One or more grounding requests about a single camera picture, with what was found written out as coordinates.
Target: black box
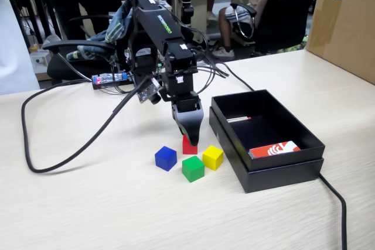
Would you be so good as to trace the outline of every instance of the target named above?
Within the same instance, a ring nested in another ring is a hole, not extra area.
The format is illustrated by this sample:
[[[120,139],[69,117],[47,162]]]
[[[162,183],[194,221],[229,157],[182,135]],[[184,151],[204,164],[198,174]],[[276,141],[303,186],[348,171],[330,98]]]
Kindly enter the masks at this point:
[[[228,123],[227,119],[251,117]],[[246,192],[317,178],[324,144],[267,90],[212,98],[210,125]],[[252,158],[248,151],[293,141],[301,150]]]

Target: black robotic arm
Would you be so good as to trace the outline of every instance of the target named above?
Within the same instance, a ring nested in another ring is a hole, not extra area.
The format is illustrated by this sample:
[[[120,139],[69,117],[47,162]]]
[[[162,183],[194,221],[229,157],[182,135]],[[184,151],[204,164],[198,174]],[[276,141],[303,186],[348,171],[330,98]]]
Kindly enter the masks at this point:
[[[157,73],[156,78],[163,87],[159,91],[161,98],[172,103],[172,115],[181,133],[196,146],[203,109],[193,89],[193,74],[197,73],[194,54],[169,11],[155,0],[133,0],[133,24],[128,45],[132,51],[131,68],[135,83],[151,72]],[[151,58],[136,57],[138,50],[148,47]],[[160,71],[158,51],[165,58]],[[154,94],[150,100],[156,104],[160,96]]]

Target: green cube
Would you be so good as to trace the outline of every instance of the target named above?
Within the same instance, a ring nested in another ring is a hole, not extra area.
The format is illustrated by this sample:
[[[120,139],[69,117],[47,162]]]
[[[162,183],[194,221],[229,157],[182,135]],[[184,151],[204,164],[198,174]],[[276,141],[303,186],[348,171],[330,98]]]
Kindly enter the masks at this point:
[[[202,178],[204,176],[203,162],[197,156],[185,159],[182,162],[182,174],[185,175],[189,182]]]

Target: office chair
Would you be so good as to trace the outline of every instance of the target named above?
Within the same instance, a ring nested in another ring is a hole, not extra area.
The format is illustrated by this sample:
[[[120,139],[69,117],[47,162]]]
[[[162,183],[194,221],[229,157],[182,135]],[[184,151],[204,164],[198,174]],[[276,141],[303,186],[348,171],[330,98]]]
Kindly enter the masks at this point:
[[[242,3],[252,24],[233,23],[233,32],[245,42],[255,42],[255,51],[272,52],[302,42],[306,32],[308,10],[312,0],[259,0],[256,9]]]
[[[77,17],[71,20],[82,20],[82,19],[92,19],[92,18],[108,18],[111,19],[111,16],[108,15],[89,15],[89,16],[82,16]],[[121,43],[117,44],[116,46],[107,44],[104,42],[95,42],[89,40],[64,40],[62,41],[61,46],[58,49],[52,50],[55,54],[47,67],[47,74],[53,80],[75,80],[80,79],[81,77],[76,74],[70,67],[61,59],[60,56],[57,56],[58,53],[61,56],[66,57],[66,55],[70,52],[76,51],[78,45],[89,45],[89,46],[96,46],[106,49],[108,52],[115,52],[117,51],[117,56],[119,57],[119,63],[123,62],[125,64],[125,55],[124,51],[127,48],[127,39],[121,40]],[[82,60],[82,61],[75,61],[71,62],[71,65],[79,71],[81,74],[85,75],[86,77],[91,77],[96,74],[101,73],[111,73],[111,66],[110,64],[102,59],[102,60]]]

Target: sneaker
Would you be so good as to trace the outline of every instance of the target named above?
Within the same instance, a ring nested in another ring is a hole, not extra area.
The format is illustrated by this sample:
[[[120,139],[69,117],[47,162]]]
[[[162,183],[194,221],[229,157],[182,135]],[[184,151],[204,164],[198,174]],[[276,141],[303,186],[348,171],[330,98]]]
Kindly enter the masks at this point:
[[[214,56],[215,59],[230,61],[234,59],[234,52],[233,50],[226,52],[224,47],[220,47],[212,51],[212,56]]]

